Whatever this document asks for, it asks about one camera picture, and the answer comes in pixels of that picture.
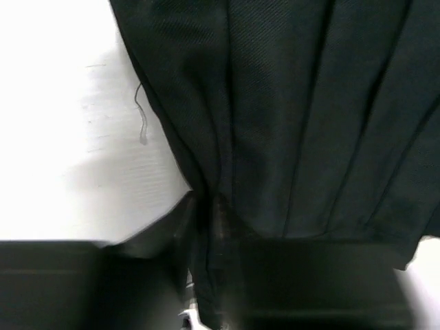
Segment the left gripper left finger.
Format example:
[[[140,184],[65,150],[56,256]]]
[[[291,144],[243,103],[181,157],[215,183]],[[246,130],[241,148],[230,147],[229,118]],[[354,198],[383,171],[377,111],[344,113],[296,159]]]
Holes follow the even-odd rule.
[[[179,329],[196,231],[189,192],[123,243],[1,243],[2,329]]]

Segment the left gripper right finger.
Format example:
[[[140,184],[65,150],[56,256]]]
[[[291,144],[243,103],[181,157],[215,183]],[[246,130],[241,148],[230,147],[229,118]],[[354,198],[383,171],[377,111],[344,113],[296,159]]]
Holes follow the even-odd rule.
[[[228,329],[414,329],[397,270],[414,256],[423,204],[390,192],[365,240],[263,238],[224,196],[212,205],[213,310]]]

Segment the black pleated skirt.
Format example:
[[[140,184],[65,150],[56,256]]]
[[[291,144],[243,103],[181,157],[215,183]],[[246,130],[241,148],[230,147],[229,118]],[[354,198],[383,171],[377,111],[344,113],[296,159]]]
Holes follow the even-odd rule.
[[[439,235],[438,1],[112,1],[199,199],[190,267],[220,329],[218,223],[359,239]]]

